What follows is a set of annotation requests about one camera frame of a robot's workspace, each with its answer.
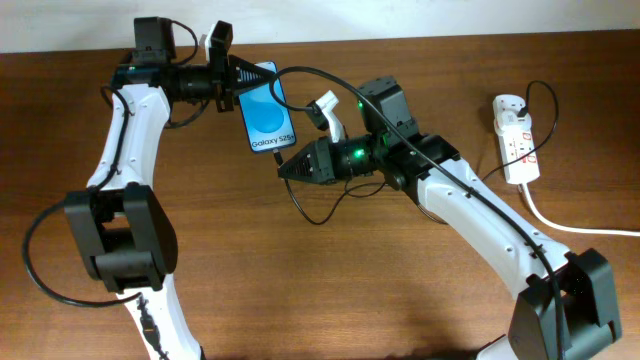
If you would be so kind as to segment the blue Galaxy smartphone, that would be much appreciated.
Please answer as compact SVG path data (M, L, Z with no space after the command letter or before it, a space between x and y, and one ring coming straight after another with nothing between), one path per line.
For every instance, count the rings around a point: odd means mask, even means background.
M273 98L269 83L240 95L239 102L252 152L263 153L296 144L289 110Z

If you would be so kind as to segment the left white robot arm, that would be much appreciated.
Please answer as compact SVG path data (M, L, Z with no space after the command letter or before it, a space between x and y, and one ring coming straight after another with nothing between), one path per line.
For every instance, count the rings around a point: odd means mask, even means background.
M178 242L153 191L159 141L173 127L174 103L216 103L232 110L240 94L272 73L230 54L231 24L205 37L206 63L176 59L173 20L134 21L135 47L108 86L112 120L100 162L64 211L88 275L128 309L152 359L202 359L175 287Z

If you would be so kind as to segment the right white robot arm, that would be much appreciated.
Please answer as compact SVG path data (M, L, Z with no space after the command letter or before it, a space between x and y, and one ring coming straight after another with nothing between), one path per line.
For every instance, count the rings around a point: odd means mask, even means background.
M392 77L354 89L367 133L348 138L330 93L303 107L329 136L278 175L329 185L379 171L386 183L462 236L516 301L506 334L472 359L590 359L622 336L614 276L594 249L581 254L540 232L479 180L441 136L423 134Z

